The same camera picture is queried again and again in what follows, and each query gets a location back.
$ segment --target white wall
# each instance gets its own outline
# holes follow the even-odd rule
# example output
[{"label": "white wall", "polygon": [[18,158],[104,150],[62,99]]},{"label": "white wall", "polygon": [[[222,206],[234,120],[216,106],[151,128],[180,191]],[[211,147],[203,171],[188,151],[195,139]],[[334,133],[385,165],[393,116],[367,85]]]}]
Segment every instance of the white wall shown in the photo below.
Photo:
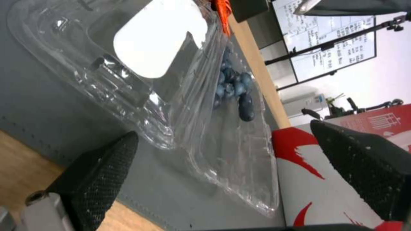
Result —
[{"label": "white wall", "polygon": [[[377,24],[401,14],[377,16]],[[334,76],[281,90],[280,97],[288,100],[311,92],[323,93],[325,97],[345,93],[359,107],[374,106],[394,98],[411,103],[411,22],[402,26],[401,32],[386,29],[377,32],[376,58],[339,70]],[[280,42],[261,53],[268,60],[285,54],[285,48]],[[268,70],[275,83],[287,83],[294,78],[288,61],[268,66]],[[336,105],[350,108],[345,98],[336,101]]]}]

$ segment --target clear plastic container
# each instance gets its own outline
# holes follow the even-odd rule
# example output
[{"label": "clear plastic container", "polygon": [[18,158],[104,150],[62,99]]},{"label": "clear plastic container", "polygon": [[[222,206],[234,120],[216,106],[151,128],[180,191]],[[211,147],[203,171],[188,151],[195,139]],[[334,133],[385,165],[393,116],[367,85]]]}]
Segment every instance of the clear plastic container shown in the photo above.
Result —
[{"label": "clear plastic container", "polygon": [[[229,60],[233,69],[248,72],[237,53]],[[250,95],[254,103],[254,120],[244,122],[239,117],[238,99],[232,98],[213,108],[207,100],[201,120],[203,132],[189,151],[189,162],[195,172],[207,181],[238,196],[267,217],[273,217],[279,205],[277,165],[271,143],[271,131],[264,119],[263,96],[253,79]],[[217,83],[207,96],[214,98]]]},{"label": "clear plastic container", "polygon": [[196,1],[207,22],[202,49],[191,34],[167,73],[147,79],[116,57],[114,35],[150,0],[22,0],[10,10],[14,36],[64,81],[75,86],[153,145],[190,143],[192,123],[211,76],[218,75],[226,37],[207,2]]},{"label": "clear plastic container", "polygon": [[[21,0],[10,9],[8,25],[63,81],[153,145],[185,150],[196,176],[272,217],[279,203],[277,168],[257,85],[252,122],[240,120],[235,99],[213,110],[227,38],[209,2],[195,1],[208,25],[202,49],[187,34],[164,77],[146,79],[117,59],[114,35],[149,2]],[[236,53],[230,59],[236,71],[246,71]]]}]

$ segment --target red and white box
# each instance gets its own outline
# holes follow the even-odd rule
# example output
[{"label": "red and white box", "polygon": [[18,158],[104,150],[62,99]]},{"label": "red and white box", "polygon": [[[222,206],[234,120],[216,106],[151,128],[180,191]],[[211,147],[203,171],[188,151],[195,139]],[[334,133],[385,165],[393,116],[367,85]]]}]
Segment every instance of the red and white box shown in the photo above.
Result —
[{"label": "red and white box", "polygon": [[[381,135],[411,150],[411,104],[327,120]],[[401,231],[402,222],[382,220],[333,168],[310,125],[272,133],[287,226],[355,224],[378,231]]]}]

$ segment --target wooden table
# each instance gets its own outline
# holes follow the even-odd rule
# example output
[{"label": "wooden table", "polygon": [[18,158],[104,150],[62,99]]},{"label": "wooden table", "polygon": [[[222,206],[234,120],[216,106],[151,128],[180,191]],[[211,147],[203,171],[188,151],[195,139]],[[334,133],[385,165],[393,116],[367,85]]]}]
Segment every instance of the wooden table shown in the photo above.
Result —
[{"label": "wooden table", "polygon": [[[229,18],[229,22],[277,124],[280,128],[289,127],[290,122],[247,22],[237,23],[233,16]],[[16,220],[26,197],[32,192],[47,188],[62,171],[62,167],[0,131],[0,205],[8,208]],[[121,203],[114,202],[99,230],[162,229]]]}]

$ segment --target blueberry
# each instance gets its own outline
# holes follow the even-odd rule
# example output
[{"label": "blueberry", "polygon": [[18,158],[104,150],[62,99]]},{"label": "blueberry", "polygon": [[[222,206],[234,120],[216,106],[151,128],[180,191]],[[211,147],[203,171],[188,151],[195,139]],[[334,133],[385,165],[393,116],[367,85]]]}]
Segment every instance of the blueberry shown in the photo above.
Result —
[{"label": "blueberry", "polygon": [[230,99],[235,95],[234,86],[231,83],[224,84],[224,88],[225,88],[224,98]]},{"label": "blueberry", "polygon": [[229,58],[230,58],[230,54],[231,54],[230,49],[226,48],[226,50],[224,51],[224,54],[223,54],[223,60],[229,59]]},{"label": "blueberry", "polygon": [[236,81],[234,83],[234,90],[235,90],[236,96],[240,96],[241,94],[247,92],[245,85],[241,83],[240,81]]},{"label": "blueberry", "polygon": [[223,62],[221,63],[221,71],[224,71],[227,68],[233,68],[233,64],[231,63],[230,60],[228,59],[223,59]]},{"label": "blueberry", "polygon": [[225,80],[226,80],[226,76],[224,75],[223,72],[220,72],[220,76],[218,77],[218,84],[223,84]]},{"label": "blueberry", "polygon": [[232,68],[226,68],[223,71],[224,75],[226,76],[226,83],[234,83],[237,77],[236,72]]},{"label": "blueberry", "polygon": [[251,95],[244,93],[240,96],[238,100],[238,114],[240,119],[245,122],[250,122],[254,119],[254,105]]},{"label": "blueberry", "polygon": [[226,68],[233,68],[233,64],[231,63],[231,61],[230,60],[228,60],[228,59],[225,59],[225,63],[226,63]]},{"label": "blueberry", "polygon": [[220,98],[222,98],[224,96],[224,87],[223,85],[219,84],[217,85],[217,89],[215,90],[215,94],[220,96]]},{"label": "blueberry", "polygon": [[247,89],[251,88],[251,86],[253,84],[253,79],[251,78],[251,75],[249,73],[247,73],[247,72],[241,73],[240,79],[241,79],[241,82],[245,85],[245,87]]},{"label": "blueberry", "polygon": [[220,71],[224,71],[226,68],[227,68],[227,63],[223,61],[223,62],[221,63]]},{"label": "blueberry", "polygon": [[233,83],[241,82],[241,74],[236,72],[236,71],[234,71],[234,73],[236,74],[236,76],[234,77],[234,82]]},{"label": "blueberry", "polygon": [[221,105],[221,97],[215,94],[213,108],[216,109]]}]

